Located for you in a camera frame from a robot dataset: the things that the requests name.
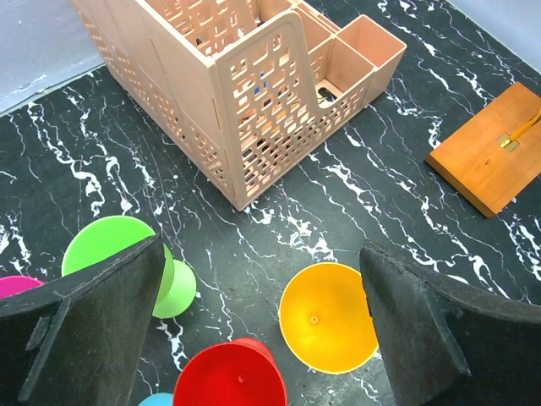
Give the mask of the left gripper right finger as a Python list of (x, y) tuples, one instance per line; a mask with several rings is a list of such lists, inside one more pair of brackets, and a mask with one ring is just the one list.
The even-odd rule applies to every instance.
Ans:
[(540, 308), (428, 271), (367, 239), (359, 265), (398, 405), (538, 405)]

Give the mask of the red plastic wine glass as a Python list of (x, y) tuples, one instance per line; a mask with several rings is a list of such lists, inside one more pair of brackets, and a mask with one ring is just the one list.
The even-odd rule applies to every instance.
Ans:
[(271, 351), (241, 337), (196, 354), (178, 377), (172, 403), (182, 405), (288, 405), (287, 388)]

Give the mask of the blue plastic wine glass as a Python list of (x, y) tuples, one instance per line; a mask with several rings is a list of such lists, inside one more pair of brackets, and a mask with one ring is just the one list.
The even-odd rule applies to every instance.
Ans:
[(172, 406), (173, 394), (159, 392), (144, 398), (138, 406)]

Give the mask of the magenta plastic wine glass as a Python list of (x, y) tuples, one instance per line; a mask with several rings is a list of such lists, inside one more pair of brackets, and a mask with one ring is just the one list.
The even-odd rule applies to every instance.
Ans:
[(27, 276), (9, 276), (0, 278), (0, 299), (23, 293), (44, 284), (43, 281)]

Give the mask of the orange yellow wine glass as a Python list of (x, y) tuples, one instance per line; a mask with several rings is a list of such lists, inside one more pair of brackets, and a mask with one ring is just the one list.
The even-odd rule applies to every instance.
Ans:
[(313, 370), (346, 374), (379, 349), (359, 271), (321, 262), (298, 272), (278, 310), (281, 334), (292, 353)]

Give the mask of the green plastic wine glass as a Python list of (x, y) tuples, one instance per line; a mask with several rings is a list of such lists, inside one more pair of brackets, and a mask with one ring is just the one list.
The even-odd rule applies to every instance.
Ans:
[[(95, 220), (80, 230), (68, 245), (61, 273), (67, 276), (95, 265), (155, 234), (151, 226), (136, 217), (115, 215)], [(181, 315), (196, 296), (194, 271), (174, 259), (167, 246), (164, 255), (163, 276), (152, 313), (159, 319)]]

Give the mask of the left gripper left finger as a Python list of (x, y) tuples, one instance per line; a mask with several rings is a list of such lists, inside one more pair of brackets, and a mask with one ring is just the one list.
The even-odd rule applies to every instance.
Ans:
[(161, 237), (1, 301), (3, 405), (126, 405), (165, 265)]

